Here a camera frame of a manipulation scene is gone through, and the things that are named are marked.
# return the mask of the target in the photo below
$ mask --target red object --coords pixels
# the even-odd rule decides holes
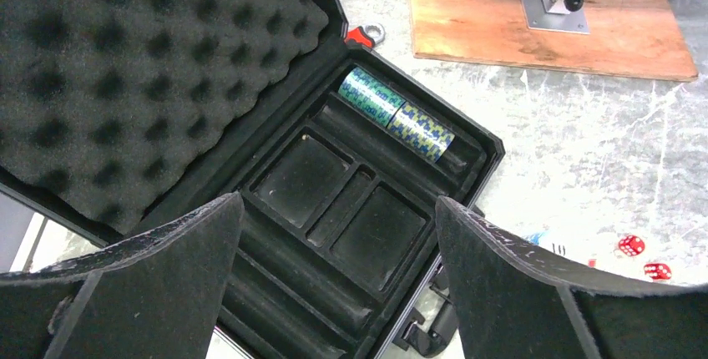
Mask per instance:
[[[671,268],[664,263],[649,263],[644,266],[644,274],[652,280],[670,280]]]
[[[346,34],[344,39],[346,42],[353,41],[355,43],[363,44],[368,48],[374,48],[376,42],[373,38],[370,38],[366,32],[364,32],[364,27],[356,27]]]
[[[619,240],[617,246],[627,256],[637,256],[646,250],[644,241],[637,235],[627,235]]]

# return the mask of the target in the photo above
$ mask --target black plastic tray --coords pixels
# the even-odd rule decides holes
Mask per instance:
[[[425,160],[342,98],[355,66],[449,127],[463,170]],[[241,192],[245,221],[220,320],[254,354],[371,354],[435,250],[437,197],[470,201],[498,157],[388,68],[347,50],[221,191]]]

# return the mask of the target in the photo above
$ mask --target black foam panel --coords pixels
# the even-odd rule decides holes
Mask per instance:
[[[436,225],[465,357],[706,357],[708,285],[664,285],[588,267],[449,198],[437,201]]]
[[[204,358],[242,214],[222,195],[91,255],[0,274],[0,357]]]
[[[0,166],[125,234],[327,21],[311,0],[0,0]]]

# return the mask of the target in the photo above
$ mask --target tray compartment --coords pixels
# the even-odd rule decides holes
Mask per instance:
[[[363,69],[366,73],[369,73],[373,76],[373,78],[377,79],[381,84],[393,91],[393,93],[400,95],[406,102],[401,107],[401,110],[410,104],[414,109],[416,109],[417,115],[421,116],[418,119],[430,118],[430,120],[432,120],[431,123],[426,121],[425,124],[440,125],[455,135],[452,143],[448,146],[447,150],[445,150],[440,159],[436,162],[432,162],[430,159],[424,158],[420,151],[414,149],[411,145],[395,136],[390,129],[387,129],[385,124],[379,124],[377,121],[374,121],[371,117],[365,115],[360,109],[356,108],[352,102],[348,101],[344,96],[339,94],[341,82],[344,81],[346,76],[357,67]],[[394,144],[400,145],[404,149],[424,160],[435,170],[445,174],[455,183],[457,187],[460,187],[464,180],[468,179],[470,175],[477,174],[487,159],[487,155],[484,152],[482,145],[477,140],[472,138],[471,135],[464,132],[457,125],[446,121],[444,116],[440,115],[435,109],[428,107],[415,96],[407,94],[405,92],[406,88],[400,84],[392,82],[385,75],[377,71],[376,68],[372,68],[363,63],[348,63],[346,67],[342,69],[342,74],[337,79],[337,83],[333,86],[334,90],[331,94],[332,98],[342,101],[346,106],[353,109],[358,114],[361,114],[363,119],[371,122],[375,127],[379,128],[384,134],[387,134],[393,141],[395,141]]]
[[[332,254],[381,291],[429,221],[385,185],[378,185],[331,248]]]
[[[307,231],[307,240],[316,247],[322,247],[335,234],[342,218],[356,208],[357,201],[363,196],[372,180],[370,169],[366,167],[357,169],[322,217]]]
[[[301,228],[336,188],[349,165],[346,158],[305,131],[292,140],[289,149],[261,176],[253,193]]]
[[[379,305],[307,245],[248,204],[239,247],[350,336],[361,330]]]
[[[224,305],[248,327],[268,336],[268,343],[292,357],[341,357],[347,348],[333,330],[307,312],[295,300],[237,255],[234,269],[238,277],[227,281]]]
[[[312,119],[328,134],[365,158],[379,172],[397,178],[431,205],[454,190],[454,182],[370,119],[332,93]]]

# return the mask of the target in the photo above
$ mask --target metal mounting plate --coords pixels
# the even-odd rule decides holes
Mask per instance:
[[[531,29],[589,34],[590,28],[583,9],[570,14],[549,14],[543,0],[521,0],[526,23]]]

